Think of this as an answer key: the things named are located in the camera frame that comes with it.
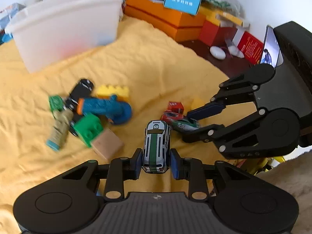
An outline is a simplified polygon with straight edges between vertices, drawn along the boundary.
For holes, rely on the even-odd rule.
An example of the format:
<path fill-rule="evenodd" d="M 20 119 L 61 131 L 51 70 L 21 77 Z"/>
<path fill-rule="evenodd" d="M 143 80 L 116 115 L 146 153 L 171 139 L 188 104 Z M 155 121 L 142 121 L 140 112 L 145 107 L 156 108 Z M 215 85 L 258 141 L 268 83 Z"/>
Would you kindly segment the white green toy car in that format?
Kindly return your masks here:
<path fill-rule="evenodd" d="M 149 174 L 166 173 L 170 165 L 170 128 L 162 120 L 150 121 L 144 133 L 142 168 Z"/>

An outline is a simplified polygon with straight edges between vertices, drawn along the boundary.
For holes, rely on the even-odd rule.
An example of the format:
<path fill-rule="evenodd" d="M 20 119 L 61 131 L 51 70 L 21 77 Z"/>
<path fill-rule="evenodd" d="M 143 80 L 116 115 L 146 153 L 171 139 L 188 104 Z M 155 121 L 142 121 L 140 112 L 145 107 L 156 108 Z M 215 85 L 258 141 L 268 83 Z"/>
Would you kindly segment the red green race car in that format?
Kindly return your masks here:
<path fill-rule="evenodd" d="M 172 129 L 177 132 L 184 133 L 200 128 L 198 121 L 194 119 L 188 119 L 183 114 L 171 112 L 170 110 L 166 110 L 160 119 L 170 125 Z"/>

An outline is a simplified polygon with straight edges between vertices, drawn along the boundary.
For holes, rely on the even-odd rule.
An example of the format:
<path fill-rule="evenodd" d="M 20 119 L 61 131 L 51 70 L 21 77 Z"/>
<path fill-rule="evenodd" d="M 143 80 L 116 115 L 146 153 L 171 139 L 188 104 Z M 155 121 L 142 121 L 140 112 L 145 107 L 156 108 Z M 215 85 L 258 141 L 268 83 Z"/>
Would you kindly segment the small red toy block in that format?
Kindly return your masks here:
<path fill-rule="evenodd" d="M 171 112 L 174 112 L 174 113 L 183 114 L 184 106 L 181 102 L 170 101 L 168 103 L 167 110 L 170 110 Z"/>

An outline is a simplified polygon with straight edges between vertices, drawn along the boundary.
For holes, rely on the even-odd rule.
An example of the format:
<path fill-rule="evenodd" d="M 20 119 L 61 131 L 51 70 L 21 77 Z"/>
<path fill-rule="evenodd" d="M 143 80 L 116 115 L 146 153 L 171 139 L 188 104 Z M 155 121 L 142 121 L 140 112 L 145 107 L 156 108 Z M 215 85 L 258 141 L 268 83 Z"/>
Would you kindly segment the beige wooden cube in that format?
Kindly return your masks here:
<path fill-rule="evenodd" d="M 107 128 L 91 141 L 91 146 L 99 156 L 109 161 L 124 146 L 124 143 Z"/>

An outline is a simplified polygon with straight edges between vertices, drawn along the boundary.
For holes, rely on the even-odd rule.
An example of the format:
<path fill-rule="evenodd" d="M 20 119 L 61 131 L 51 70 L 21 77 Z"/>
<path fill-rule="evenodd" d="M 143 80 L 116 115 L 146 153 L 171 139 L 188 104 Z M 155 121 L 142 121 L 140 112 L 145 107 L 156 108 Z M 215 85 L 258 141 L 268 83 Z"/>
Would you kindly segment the dark blue toy figure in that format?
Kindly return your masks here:
<path fill-rule="evenodd" d="M 117 95 L 111 95 L 109 99 L 80 98 L 77 105 L 79 115 L 102 115 L 112 124 L 121 125 L 132 117 L 131 105 L 124 101 L 118 101 Z"/>

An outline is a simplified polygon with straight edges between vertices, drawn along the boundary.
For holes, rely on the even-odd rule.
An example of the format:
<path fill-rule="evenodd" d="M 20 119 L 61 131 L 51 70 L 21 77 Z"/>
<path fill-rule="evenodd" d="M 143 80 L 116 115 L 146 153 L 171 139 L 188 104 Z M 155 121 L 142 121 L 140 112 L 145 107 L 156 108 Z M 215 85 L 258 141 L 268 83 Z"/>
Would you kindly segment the green building brick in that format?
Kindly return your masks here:
<path fill-rule="evenodd" d="M 89 113 L 75 123 L 74 130 L 77 132 L 78 137 L 85 143 L 85 145 L 90 148 L 91 141 L 102 133 L 104 128 L 100 118 L 92 113 Z"/>

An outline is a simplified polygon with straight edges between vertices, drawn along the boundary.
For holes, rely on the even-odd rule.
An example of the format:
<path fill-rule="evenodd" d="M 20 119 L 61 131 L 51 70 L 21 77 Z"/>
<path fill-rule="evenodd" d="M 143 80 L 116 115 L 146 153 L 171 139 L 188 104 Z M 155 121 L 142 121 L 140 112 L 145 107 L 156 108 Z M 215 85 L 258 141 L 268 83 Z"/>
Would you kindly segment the yellow building brick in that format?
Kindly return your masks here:
<path fill-rule="evenodd" d="M 96 89 L 95 95 L 102 99 L 116 95 L 118 101 L 129 102 L 129 88 L 127 86 L 102 85 Z"/>

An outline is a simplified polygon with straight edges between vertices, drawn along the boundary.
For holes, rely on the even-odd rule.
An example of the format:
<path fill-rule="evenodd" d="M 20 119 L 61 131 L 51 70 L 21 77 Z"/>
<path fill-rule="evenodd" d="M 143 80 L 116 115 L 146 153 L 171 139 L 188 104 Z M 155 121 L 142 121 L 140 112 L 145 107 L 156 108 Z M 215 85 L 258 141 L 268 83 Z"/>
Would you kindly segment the beige blue toy figure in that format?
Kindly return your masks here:
<path fill-rule="evenodd" d="M 59 151 L 65 143 L 70 122 L 74 114 L 70 109 L 64 109 L 62 111 L 54 110 L 52 114 L 54 116 L 54 125 L 46 141 L 46 145 L 54 151 Z"/>

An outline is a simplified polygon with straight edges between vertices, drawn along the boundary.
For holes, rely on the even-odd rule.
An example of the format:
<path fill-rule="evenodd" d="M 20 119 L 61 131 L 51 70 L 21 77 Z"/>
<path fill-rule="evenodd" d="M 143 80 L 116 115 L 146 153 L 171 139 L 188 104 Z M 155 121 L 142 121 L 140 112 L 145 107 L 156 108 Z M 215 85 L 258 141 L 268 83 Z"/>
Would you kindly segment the black striped toy car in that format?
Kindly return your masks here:
<path fill-rule="evenodd" d="M 75 112 L 77 110 L 78 100 L 80 98 L 88 98 L 91 95 L 93 88 L 94 84 L 89 79 L 80 79 L 69 96 L 65 99 L 64 108 Z"/>

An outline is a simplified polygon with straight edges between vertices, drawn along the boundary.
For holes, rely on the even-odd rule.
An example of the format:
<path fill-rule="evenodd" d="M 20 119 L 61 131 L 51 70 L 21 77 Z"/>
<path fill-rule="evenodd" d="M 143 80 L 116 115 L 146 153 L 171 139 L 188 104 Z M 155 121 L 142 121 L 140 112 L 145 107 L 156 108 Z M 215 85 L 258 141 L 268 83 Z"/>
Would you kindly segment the green stamp toy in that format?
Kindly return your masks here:
<path fill-rule="evenodd" d="M 64 105 L 63 99 L 59 95 L 49 96 L 49 106 L 51 112 L 54 112 L 56 110 L 62 111 L 63 105 Z"/>

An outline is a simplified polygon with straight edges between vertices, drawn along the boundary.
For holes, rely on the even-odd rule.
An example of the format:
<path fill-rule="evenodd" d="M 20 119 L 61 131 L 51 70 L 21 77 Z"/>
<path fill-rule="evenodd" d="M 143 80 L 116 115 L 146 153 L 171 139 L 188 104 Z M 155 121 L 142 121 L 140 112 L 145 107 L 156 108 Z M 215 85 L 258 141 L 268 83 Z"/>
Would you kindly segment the smartphone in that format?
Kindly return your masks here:
<path fill-rule="evenodd" d="M 283 61 L 284 59 L 280 52 L 273 27 L 267 25 L 260 63 L 266 63 L 276 68 L 281 65 Z"/>

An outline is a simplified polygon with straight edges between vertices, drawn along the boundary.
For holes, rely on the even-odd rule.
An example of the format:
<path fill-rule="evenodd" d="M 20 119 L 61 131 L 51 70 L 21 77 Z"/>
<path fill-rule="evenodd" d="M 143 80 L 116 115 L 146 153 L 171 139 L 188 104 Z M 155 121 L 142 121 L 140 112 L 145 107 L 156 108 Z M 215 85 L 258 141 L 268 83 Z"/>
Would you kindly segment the white computer mouse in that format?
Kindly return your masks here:
<path fill-rule="evenodd" d="M 226 53 L 220 47 L 212 46 L 209 51 L 211 55 L 218 60 L 224 60 L 226 58 Z"/>

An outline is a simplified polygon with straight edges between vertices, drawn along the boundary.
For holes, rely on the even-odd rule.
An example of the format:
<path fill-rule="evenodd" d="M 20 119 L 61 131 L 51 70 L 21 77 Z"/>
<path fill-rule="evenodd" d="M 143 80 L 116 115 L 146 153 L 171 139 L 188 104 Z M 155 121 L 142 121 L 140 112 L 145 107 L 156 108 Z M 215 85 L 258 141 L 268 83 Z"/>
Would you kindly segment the red box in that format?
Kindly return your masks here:
<path fill-rule="evenodd" d="M 198 39 L 209 47 L 225 46 L 225 40 L 232 41 L 236 31 L 236 27 L 219 27 L 210 21 L 205 21 Z"/>

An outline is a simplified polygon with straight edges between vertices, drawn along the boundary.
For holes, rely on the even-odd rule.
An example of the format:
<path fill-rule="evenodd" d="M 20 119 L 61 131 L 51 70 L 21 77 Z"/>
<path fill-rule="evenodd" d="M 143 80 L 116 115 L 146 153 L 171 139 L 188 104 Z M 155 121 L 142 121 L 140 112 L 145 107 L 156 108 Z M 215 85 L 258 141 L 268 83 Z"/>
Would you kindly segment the light blue box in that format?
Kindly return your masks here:
<path fill-rule="evenodd" d="M 197 15 L 201 0 L 164 0 L 163 6 L 190 15 Z"/>

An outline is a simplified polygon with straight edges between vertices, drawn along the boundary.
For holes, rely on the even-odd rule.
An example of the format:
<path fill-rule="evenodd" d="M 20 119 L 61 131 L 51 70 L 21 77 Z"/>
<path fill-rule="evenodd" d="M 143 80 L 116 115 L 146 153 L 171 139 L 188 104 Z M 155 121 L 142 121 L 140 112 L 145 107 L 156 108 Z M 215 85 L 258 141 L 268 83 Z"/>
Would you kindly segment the white plastic bin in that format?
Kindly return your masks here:
<path fill-rule="evenodd" d="M 125 0 L 44 0 L 19 11 L 5 28 L 28 72 L 116 40 Z"/>

